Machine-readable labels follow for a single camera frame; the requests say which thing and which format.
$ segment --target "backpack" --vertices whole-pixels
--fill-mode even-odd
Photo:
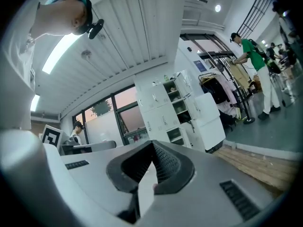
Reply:
[[[264,50],[260,47],[260,45],[258,45],[255,41],[253,41],[252,39],[248,39],[252,45],[254,46],[254,49],[255,51],[260,55],[262,56],[262,58],[266,58],[267,55],[266,53],[264,52]]]

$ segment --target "fluorescent light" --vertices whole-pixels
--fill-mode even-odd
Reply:
[[[32,104],[30,105],[30,111],[36,111],[39,98],[40,98],[40,96],[37,94],[34,96],[34,98],[32,100]]]
[[[217,6],[215,6],[214,10],[215,10],[216,12],[220,12],[221,6],[218,4]]]
[[[79,38],[80,35],[65,35],[53,49],[50,56],[47,58],[47,61],[42,68],[42,71],[46,72],[47,74],[50,74],[56,63],[61,58],[61,56]]]

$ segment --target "cap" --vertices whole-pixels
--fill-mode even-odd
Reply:
[[[45,4],[51,4],[56,2],[57,0],[47,0]],[[80,0],[84,3],[86,10],[87,10],[87,18],[85,23],[80,26],[75,32],[73,32],[74,35],[82,35],[85,32],[87,32],[92,24],[93,21],[93,15],[91,12],[91,1],[90,0]]]
[[[231,35],[231,41],[233,41],[233,39],[238,36],[238,37],[241,37],[238,33],[232,33]]]
[[[73,129],[75,129],[77,126],[83,130],[83,125],[80,121],[76,121],[72,127]]]

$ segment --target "gray floor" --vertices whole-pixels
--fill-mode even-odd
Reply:
[[[255,94],[249,99],[249,112],[255,122],[248,125],[239,122],[233,131],[226,131],[226,139],[251,146],[303,152],[303,75],[295,74],[295,79],[286,81],[286,85],[283,93],[276,87],[280,102],[283,96],[286,107],[281,104],[280,112],[270,114],[270,119],[262,122],[258,114],[263,111],[263,94]]]

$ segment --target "shoe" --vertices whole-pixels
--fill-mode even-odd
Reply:
[[[259,116],[258,116],[258,118],[260,119],[260,120],[266,120],[267,118],[269,118],[269,114],[267,114],[267,113],[265,113],[265,112],[262,112]]]
[[[271,109],[270,109],[270,113],[277,112],[277,111],[280,111],[280,110],[281,110],[281,107],[276,108],[276,107],[272,106]]]

